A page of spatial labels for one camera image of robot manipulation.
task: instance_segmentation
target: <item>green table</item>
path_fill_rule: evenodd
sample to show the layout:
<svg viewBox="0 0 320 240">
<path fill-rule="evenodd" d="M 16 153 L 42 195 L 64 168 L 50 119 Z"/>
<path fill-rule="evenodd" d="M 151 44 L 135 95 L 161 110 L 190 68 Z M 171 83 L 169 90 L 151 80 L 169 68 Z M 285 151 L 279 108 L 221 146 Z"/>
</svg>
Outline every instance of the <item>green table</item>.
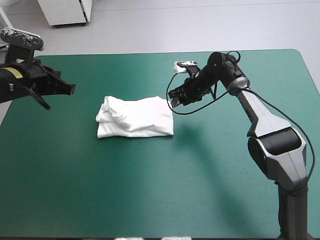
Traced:
<svg viewBox="0 0 320 240">
<path fill-rule="evenodd" d="M 174 61 L 203 67 L 209 55 L 39 57 L 76 84 L 76 92 L 45 96 L 50 111 L 31 97 L 11 104 L 0 126 L 0 236 L 277 237 L 277 187 L 248 153 L 250 122 L 235 97 L 175 115 L 174 136 L 97 139 L 95 116 L 104 96 L 164 98 Z M 319 157 L 320 98 L 299 52 L 241 55 L 252 89 L 305 128 Z M 172 87 L 185 77 L 178 75 Z M 221 84 L 218 92 L 224 91 Z M 309 184 L 314 237 L 320 236 L 319 182 L 317 164 Z"/>
</svg>

